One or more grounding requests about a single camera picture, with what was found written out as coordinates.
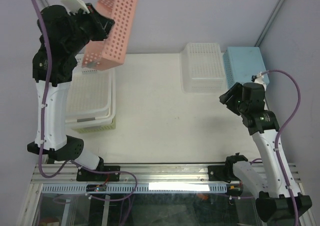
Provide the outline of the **pink basket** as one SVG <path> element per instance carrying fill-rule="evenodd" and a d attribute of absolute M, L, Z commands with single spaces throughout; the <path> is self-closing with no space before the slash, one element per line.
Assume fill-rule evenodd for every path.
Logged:
<path fill-rule="evenodd" d="M 84 50 L 82 67 L 104 71 L 125 62 L 138 0 L 98 0 L 95 9 L 115 24 L 104 41 L 90 41 Z"/>

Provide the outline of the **light blue perforated basket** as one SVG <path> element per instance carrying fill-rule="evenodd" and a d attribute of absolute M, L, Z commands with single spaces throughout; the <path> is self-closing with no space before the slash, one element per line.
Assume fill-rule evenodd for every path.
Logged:
<path fill-rule="evenodd" d="M 228 46 L 222 59 L 227 89 L 235 83 L 251 83 L 253 75 L 266 71 L 259 47 Z"/>

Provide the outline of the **white perforated basket top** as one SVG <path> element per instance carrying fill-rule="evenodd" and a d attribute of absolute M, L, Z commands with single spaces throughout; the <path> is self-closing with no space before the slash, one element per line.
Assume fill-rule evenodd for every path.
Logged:
<path fill-rule="evenodd" d="M 215 94 L 227 89 L 218 43 L 189 42 L 180 52 L 181 87 L 189 94 Z"/>

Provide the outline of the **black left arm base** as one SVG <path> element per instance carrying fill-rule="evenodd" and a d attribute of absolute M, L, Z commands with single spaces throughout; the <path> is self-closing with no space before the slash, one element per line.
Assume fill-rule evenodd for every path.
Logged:
<path fill-rule="evenodd" d="M 77 182 L 118 182 L 120 180 L 120 171 L 121 167 L 119 165 L 113 164 L 104 164 L 102 169 L 99 169 L 99 172 L 108 172 L 106 173 L 96 173 L 91 172 L 83 167 L 77 171 L 76 181 Z"/>

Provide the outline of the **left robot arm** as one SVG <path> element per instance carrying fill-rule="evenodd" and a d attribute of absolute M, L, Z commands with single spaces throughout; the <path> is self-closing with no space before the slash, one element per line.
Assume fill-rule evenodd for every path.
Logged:
<path fill-rule="evenodd" d="M 75 162 L 87 168 L 93 180 L 105 174 L 101 157 L 84 148 L 80 138 L 66 135 L 67 96 L 77 66 L 77 54 L 90 42 L 107 39 L 115 24 L 86 3 L 87 9 L 67 12 L 62 5 L 44 8 L 37 21 L 40 48 L 32 59 L 32 77 L 38 98 L 38 126 L 27 151 L 55 161 Z"/>

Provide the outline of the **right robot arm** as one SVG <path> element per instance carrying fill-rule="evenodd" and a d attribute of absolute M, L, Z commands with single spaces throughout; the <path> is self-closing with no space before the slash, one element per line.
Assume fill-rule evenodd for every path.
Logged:
<path fill-rule="evenodd" d="M 266 175 L 262 178 L 244 155 L 236 153 L 226 158 L 219 178 L 225 182 L 242 181 L 254 197 L 256 211 L 263 222 L 292 219 L 297 226 L 300 216 L 311 208 L 312 200 L 301 192 L 291 173 L 278 120 L 265 108 L 265 87 L 254 82 L 237 82 L 219 101 L 242 118 L 257 146 Z"/>

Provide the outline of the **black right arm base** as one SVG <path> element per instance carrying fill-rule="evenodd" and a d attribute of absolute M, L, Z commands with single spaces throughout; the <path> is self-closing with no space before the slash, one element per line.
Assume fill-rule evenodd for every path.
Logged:
<path fill-rule="evenodd" d="M 248 159 L 238 152 L 234 155 L 227 156 L 224 165 L 209 165 L 207 167 L 208 180 L 210 182 L 223 181 L 228 184 L 232 181 L 240 181 L 240 179 L 234 175 L 233 166 L 235 163 L 241 161 L 247 162 Z"/>

